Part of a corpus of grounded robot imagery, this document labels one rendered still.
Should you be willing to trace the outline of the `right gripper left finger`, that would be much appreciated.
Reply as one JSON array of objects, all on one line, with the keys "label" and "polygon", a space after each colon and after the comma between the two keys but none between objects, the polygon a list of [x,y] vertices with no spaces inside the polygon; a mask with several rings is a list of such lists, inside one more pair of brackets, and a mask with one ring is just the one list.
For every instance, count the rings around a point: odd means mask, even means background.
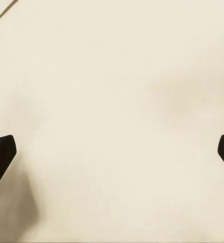
[{"label": "right gripper left finger", "polygon": [[14,137],[12,135],[0,137],[0,180],[16,154]]}]

